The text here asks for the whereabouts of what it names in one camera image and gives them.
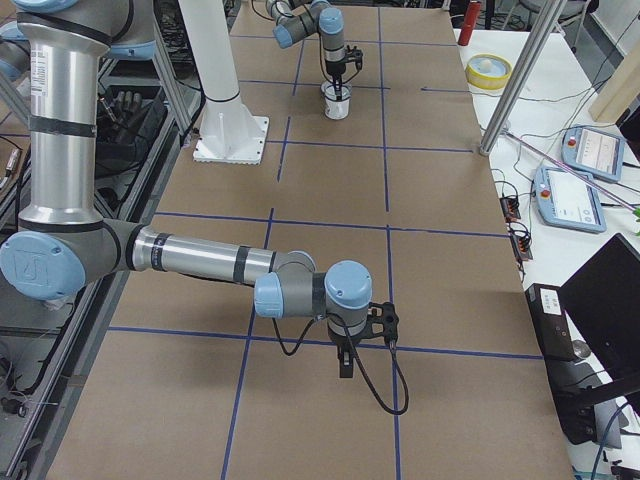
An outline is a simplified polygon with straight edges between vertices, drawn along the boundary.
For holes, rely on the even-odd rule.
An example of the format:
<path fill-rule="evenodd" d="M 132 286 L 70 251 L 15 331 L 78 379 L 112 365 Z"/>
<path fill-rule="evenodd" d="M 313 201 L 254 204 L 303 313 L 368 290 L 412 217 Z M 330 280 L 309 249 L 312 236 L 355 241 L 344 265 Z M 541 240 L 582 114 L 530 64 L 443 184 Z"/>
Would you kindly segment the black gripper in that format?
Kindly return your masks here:
<path fill-rule="evenodd" d="M 332 332 L 332 342 L 338 348 L 339 378 L 353 377 L 351 350 L 360 343 L 358 335 L 347 336 L 345 332 Z"/>
<path fill-rule="evenodd" d="M 331 89 L 336 96 L 342 96 L 342 76 L 346 72 L 346 65 L 343 60 L 325 61 L 325 69 L 331 79 Z"/>

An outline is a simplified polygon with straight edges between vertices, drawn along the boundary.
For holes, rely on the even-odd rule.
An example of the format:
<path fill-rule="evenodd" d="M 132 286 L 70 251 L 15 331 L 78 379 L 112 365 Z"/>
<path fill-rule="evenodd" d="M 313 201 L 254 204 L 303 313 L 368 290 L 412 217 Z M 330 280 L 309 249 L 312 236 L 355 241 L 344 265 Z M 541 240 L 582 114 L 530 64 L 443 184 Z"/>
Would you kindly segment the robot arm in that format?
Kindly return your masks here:
<path fill-rule="evenodd" d="M 352 376 L 356 345 L 372 338 L 372 280 L 354 261 L 316 271 L 306 253 L 159 233 L 107 220 L 94 207 L 97 75 L 105 56 L 150 59 L 156 50 L 153 1 L 12 1 L 30 44 L 31 200 L 19 230 L 1 247 L 1 271 L 22 294 L 53 300 L 107 274 L 176 272 L 254 288 L 257 315 L 328 318 L 340 377 Z M 361 51 L 344 42 L 342 12 L 327 1 L 267 1 L 281 48 L 319 34 L 331 81 L 327 107 L 348 105 L 346 64 Z M 200 76 L 204 117 L 194 160 L 259 164 L 267 117 L 244 105 L 221 1 L 179 1 Z"/>
<path fill-rule="evenodd" d="M 265 9 L 275 22 L 273 35 L 281 49 L 319 35 L 326 73 L 341 100 L 347 60 L 341 10 L 329 1 L 266 1 Z"/>

